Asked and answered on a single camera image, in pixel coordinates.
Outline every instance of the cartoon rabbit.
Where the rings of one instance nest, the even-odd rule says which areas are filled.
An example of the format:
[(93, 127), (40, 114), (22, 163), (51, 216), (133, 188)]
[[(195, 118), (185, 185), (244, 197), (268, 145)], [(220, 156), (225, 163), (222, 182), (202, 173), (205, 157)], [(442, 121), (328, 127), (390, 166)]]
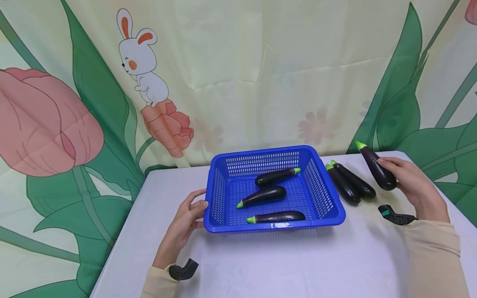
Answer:
[(133, 19), (124, 8), (118, 11), (117, 21), (124, 38), (119, 43), (122, 66), (137, 81), (134, 90), (139, 91), (146, 105), (152, 104), (154, 108), (169, 96), (166, 82), (152, 72), (157, 66), (157, 60), (150, 45), (156, 43), (157, 36), (151, 29), (144, 28), (136, 37), (132, 37)]

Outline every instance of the orange rabbit cheek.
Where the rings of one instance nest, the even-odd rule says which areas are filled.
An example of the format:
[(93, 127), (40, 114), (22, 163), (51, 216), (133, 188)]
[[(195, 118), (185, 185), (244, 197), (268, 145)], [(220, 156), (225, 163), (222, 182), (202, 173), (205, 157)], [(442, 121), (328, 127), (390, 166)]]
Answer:
[(128, 64), (129, 64), (129, 68), (131, 68), (133, 71), (136, 70), (137, 63), (134, 60), (129, 60)]

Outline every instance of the eggplant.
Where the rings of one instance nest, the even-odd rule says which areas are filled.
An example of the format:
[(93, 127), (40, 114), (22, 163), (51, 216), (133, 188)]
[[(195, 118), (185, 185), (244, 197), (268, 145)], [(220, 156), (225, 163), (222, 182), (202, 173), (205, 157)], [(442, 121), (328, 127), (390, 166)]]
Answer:
[(362, 199), (374, 199), (376, 197), (376, 191), (366, 181), (356, 176), (353, 172), (344, 167), (344, 165), (332, 160), (333, 167), (343, 176), (348, 182), (358, 191), (359, 196)]
[(301, 171), (300, 168), (290, 168), (286, 170), (279, 170), (275, 172), (265, 173), (255, 179), (255, 184), (259, 187), (268, 186), (287, 178), (293, 177)]
[(395, 189), (397, 185), (396, 177), (393, 175), (393, 173), (379, 165), (379, 156), (364, 143), (356, 141), (356, 146), (368, 164), (369, 170), (371, 171), (371, 174), (373, 174), (373, 177), (378, 183), (379, 187), (384, 190)]
[(326, 164), (326, 169), (343, 200), (350, 205), (358, 206), (361, 202), (358, 191), (332, 165)]
[(276, 223), (292, 220), (305, 220), (305, 215), (300, 211), (282, 211), (247, 218), (249, 224)]
[(237, 204), (237, 209), (242, 207), (248, 207), (258, 203), (270, 202), (283, 199), (287, 195), (285, 188), (281, 186), (270, 186), (265, 189), (259, 190), (241, 200)]

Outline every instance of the blue plastic basket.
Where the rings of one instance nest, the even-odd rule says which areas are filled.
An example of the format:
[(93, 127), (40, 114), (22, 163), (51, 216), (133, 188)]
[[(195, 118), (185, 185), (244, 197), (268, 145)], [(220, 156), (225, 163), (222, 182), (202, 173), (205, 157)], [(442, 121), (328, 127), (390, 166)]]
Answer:
[[(259, 190), (255, 178), (263, 173), (301, 168), (294, 177), (277, 185), (287, 190), (283, 200), (242, 209), (240, 200)], [(212, 159), (208, 174), (204, 226), (212, 233), (336, 226), (346, 213), (336, 188), (316, 150), (293, 146), (219, 154)], [(306, 219), (281, 223), (247, 224), (247, 217), (296, 210)]]

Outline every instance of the basket mesh side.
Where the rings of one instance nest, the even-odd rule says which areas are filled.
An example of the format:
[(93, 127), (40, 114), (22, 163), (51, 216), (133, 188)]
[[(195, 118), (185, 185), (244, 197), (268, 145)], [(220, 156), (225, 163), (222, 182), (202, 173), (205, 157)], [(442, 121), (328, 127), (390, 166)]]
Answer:
[(214, 192), (210, 213), (221, 225), (224, 225), (225, 210), (225, 179), (218, 169), (215, 169)]
[(316, 213), (322, 219), (334, 206), (313, 160), (310, 160), (303, 175), (305, 176), (306, 186), (310, 190)]
[(298, 151), (227, 158), (230, 177), (260, 175), (298, 167)]

